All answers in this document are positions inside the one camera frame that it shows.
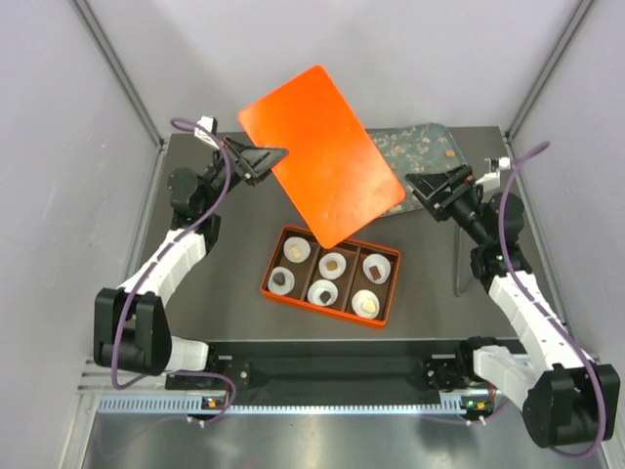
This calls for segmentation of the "dark square chocolate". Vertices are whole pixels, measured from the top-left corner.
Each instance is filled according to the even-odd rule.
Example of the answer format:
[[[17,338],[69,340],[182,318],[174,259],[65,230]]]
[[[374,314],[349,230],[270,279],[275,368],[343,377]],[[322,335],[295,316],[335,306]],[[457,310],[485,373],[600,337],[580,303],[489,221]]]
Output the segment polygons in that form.
[[[332,295],[329,291],[323,291],[320,295],[319,295],[319,300],[322,303],[327,303],[330,299],[332,298]]]

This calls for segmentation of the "brown oblong chocolate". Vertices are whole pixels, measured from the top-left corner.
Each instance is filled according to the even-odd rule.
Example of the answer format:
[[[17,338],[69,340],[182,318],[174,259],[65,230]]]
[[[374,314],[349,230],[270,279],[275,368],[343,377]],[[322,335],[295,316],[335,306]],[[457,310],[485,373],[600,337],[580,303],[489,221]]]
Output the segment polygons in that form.
[[[369,268],[369,273],[374,279],[379,279],[382,277],[382,274],[377,266],[372,266]]]

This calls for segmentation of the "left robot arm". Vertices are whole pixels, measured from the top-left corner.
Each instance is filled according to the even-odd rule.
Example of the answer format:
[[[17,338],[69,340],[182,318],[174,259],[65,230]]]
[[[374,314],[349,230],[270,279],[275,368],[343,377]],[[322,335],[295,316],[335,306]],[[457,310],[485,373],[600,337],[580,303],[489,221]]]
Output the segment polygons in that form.
[[[206,343],[172,335],[165,308],[185,276],[216,244],[221,225],[216,210],[225,195],[239,183],[258,185],[288,153],[230,137],[222,144],[212,149],[212,162],[203,174],[190,168],[170,174],[173,216],[164,240],[135,274],[96,296],[97,365],[150,376],[186,371],[204,388],[221,378],[222,366],[209,356]]]

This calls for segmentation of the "floral blue tray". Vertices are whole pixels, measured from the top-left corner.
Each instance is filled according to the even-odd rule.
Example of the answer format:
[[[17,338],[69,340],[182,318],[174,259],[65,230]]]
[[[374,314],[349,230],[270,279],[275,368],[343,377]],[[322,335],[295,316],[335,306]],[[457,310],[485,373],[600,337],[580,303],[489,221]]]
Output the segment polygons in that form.
[[[403,201],[383,214],[383,217],[422,209],[412,194],[405,175],[409,173],[442,173],[466,164],[466,159],[450,130],[438,123],[368,132],[405,190]],[[454,157],[446,157],[448,149]]]

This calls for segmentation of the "white paper cup back-left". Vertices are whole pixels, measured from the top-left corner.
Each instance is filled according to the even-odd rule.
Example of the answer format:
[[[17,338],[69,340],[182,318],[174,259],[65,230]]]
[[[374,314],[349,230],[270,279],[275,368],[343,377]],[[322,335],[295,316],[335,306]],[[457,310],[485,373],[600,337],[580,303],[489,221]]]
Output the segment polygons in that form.
[[[301,253],[302,256],[300,258],[295,258],[292,253],[291,253],[291,248],[292,247],[297,247]],[[303,237],[300,236],[291,236],[288,237],[283,244],[283,254],[286,257],[286,259],[294,264],[301,264],[304,263],[310,256],[311,254],[311,246],[309,244],[309,242],[304,239]]]

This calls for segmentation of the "orange chocolate box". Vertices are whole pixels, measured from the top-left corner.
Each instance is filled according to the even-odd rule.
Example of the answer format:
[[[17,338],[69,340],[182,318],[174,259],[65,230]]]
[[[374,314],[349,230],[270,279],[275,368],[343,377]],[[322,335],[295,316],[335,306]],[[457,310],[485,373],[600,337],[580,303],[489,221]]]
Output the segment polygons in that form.
[[[311,246],[311,254],[304,263],[291,263],[283,254],[284,241],[291,236],[303,237]],[[319,260],[329,252],[339,252],[343,254],[347,260],[347,267],[339,278],[330,280],[338,288],[338,299],[336,302],[330,307],[320,307],[308,302],[307,293],[310,286],[315,281],[323,278],[319,272],[318,263]],[[374,253],[385,256],[392,266],[390,277],[383,284],[372,283],[366,278],[362,270],[364,258]],[[274,302],[326,315],[333,319],[381,329],[387,324],[392,308],[399,264],[400,254],[394,249],[353,238],[349,238],[331,249],[326,249],[315,239],[310,230],[295,226],[286,226],[282,229],[277,245],[272,253],[269,266],[262,282],[261,291],[267,299]],[[268,290],[270,273],[275,267],[284,267],[294,275],[295,287],[288,295],[281,296],[271,293]],[[352,298],[360,289],[372,291],[380,301],[380,313],[374,320],[360,318],[354,313]]]

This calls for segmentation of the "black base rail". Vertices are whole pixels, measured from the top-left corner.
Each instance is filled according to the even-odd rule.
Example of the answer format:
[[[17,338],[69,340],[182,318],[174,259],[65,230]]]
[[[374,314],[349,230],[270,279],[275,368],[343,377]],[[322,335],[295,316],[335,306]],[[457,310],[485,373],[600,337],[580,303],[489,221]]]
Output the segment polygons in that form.
[[[484,384],[461,375],[457,340],[217,341],[208,369],[238,405],[424,405]]]

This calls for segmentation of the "white paper cup front-left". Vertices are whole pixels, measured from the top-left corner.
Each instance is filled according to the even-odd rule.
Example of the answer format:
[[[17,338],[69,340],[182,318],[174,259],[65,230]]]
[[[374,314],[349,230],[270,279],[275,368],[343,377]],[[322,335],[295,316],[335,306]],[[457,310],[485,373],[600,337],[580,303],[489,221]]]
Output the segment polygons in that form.
[[[272,280],[273,276],[278,273],[283,273],[285,275],[286,283],[284,285],[277,285],[273,282]],[[288,269],[284,267],[275,267],[271,271],[269,281],[268,281],[269,292],[277,294],[277,295],[285,296],[285,295],[288,295],[293,290],[294,287],[295,287],[295,278],[291,271],[289,271]]]

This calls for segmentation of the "dark round chocolate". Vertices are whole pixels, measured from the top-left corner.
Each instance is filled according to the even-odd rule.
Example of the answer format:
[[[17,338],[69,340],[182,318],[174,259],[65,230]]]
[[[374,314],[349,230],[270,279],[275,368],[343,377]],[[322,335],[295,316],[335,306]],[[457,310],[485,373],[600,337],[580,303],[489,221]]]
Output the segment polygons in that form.
[[[272,280],[277,285],[284,285],[286,283],[286,277],[283,273],[275,274]]]

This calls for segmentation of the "white paper cup front-right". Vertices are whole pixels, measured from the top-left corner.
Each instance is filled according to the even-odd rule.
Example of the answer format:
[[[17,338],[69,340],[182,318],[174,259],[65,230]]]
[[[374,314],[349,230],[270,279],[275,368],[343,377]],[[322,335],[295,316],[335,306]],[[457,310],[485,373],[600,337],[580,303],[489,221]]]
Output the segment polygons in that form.
[[[375,302],[377,311],[374,314],[369,314],[362,310],[362,303],[366,300],[372,300]],[[352,298],[352,308],[354,313],[364,319],[374,320],[380,313],[380,301],[378,297],[370,290],[360,289]]]

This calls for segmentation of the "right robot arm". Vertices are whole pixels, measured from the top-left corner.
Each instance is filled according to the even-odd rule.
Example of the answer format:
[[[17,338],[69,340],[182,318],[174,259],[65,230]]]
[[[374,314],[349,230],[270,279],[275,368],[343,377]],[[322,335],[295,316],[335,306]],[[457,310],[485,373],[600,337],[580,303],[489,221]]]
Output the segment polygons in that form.
[[[438,221],[453,220],[476,246],[471,269],[517,334],[528,364],[492,339],[464,341],[456,375],[476,387],[484,380],[521,412],[531,440],[541,448],[589,444],[596,451],[614,432],[620,378],[596,363],[572,339],[537,284],[522,254],[522,200],[503,190],[483,198],[468,165],[443,173],[409,173],[412,194]]]

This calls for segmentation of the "white heart chocolate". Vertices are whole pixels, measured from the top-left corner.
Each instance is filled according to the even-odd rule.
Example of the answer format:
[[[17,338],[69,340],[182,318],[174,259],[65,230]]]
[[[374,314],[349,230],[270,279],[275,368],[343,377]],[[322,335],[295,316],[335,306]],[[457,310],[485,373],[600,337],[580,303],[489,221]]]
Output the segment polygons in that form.
[[[369,314],[374,314],[377,311],[377,307],[375,305],[375,302],[372,300],[366,300],[362,303],[361,306],[362,310],[369,313]]]

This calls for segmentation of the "orange box lid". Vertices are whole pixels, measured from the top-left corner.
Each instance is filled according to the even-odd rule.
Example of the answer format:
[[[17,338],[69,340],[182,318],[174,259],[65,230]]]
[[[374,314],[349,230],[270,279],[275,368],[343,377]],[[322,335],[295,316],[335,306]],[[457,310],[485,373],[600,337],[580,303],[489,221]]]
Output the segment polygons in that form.
[[[405,198],[402,183],[320,65],[241,110],[238,121],[254,145],[287,149],[272,172],[325,248]]]

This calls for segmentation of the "white paper cup back-middle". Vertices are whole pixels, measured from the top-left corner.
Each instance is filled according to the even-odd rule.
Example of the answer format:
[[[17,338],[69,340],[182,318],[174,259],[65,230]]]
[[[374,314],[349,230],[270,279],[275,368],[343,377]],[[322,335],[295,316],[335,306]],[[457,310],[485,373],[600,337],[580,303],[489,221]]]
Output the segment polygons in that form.
[[[332,260],[338,263],[338,268],[334,271],[329,271],[326,268],[326,264]],[[334,280],[339,278],[345,272],[347,267],[347,260],[345,256],[339,252],[329,252],[319,260],[318,267],[319,272],[323,278]]]

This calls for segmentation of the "white paper cup back-right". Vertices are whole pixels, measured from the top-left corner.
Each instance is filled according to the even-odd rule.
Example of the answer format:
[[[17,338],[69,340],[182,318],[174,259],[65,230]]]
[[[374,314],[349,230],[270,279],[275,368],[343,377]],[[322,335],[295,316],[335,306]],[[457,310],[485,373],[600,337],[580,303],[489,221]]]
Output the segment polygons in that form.
[[[377,266],[380,270],[382,277],[379,279],[374,279],[369,273],[369,268],[372,266]],[[367,279],[369,279],[372,283],[375,284],[383,284],[390,277],[392,266],[390,261],[381,254],[370,254],[366,256],[362,262],[362,270]]]

